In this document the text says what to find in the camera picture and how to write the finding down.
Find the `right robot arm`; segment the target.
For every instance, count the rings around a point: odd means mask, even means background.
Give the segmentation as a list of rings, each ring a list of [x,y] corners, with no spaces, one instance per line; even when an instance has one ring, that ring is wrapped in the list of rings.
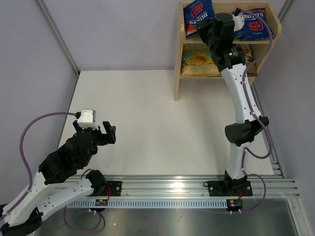
[[[234,44],[234,32],[242,27],[242,13],[217,13],[213,18],[198,22],[198,34],[207,46],[214,64],[225,80],[235,110],[234,124],[225,127],[230,142],[230,158],[223,180],[204,183],[211,197],[252,196],[245,174],[248,149],[256,135],[269,124],[257,108],[246,73],[246,60],[240,46]]]

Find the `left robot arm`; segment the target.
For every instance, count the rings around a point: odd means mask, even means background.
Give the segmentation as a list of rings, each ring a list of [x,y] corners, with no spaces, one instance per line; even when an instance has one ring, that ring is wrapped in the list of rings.
[[[82,128],[73,122],[76,133],[57,151],[50,153],[39,165],[30,188],[13,202],[1,208],[4,236],[28,236],[55,212],[85,196],[100,196],[107,188],[107,180],[99,170],[91,170],[84,178],[67,189],[49,196],[49,192],[85,168],[99,146],[116,142],[116,127],[104,121],[105,133],[89,124]]]

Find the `blue Burts spicy chilli bag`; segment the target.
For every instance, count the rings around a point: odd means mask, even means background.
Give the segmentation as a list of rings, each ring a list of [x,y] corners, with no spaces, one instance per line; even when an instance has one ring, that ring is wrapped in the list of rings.
[[[269,38],[269,31],[272,36],[275,36],[271,28],[268,30],[265,24],[257,18],[258,16],[267,23],[265,8],[255,8],[248,10],[248,12],[251,12],[251,14],[243,13],[244,25],[240,30],[234,32],[235,38],[239,38],[242,41],[261,40]]]

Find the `tan kettle chips bag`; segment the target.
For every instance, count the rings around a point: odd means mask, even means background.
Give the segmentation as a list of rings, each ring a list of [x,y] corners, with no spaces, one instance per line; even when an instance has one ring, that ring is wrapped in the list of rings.
[[[208,77],[219,75],[218,68],[214,64],[210,49],[206,44],[183,44],[181,76]]]

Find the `light blue cassava chips bag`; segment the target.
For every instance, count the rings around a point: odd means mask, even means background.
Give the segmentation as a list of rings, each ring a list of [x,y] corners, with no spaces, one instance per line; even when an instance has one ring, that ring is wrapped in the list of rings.
[[[243,49],[243,53],[244,53],[244,57],[246,59],[246,66],[249,66],[253,61],[253,57],[252,57],[252,51],[250,48],[249,44],[242,44],[242,49]],[[253,75],[253,76],[257,76],[257,70],[256,70],[256,65],[253,64],[249,69],[248,69],[248,74]]]

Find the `upside-down Burts spicy chilli bag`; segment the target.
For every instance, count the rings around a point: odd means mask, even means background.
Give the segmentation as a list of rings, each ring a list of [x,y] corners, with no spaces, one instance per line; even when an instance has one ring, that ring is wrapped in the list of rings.
[[[186,37],[197,33],[197,23],[214,17],[211,0],[195,0],[183,9],[186,26]]]

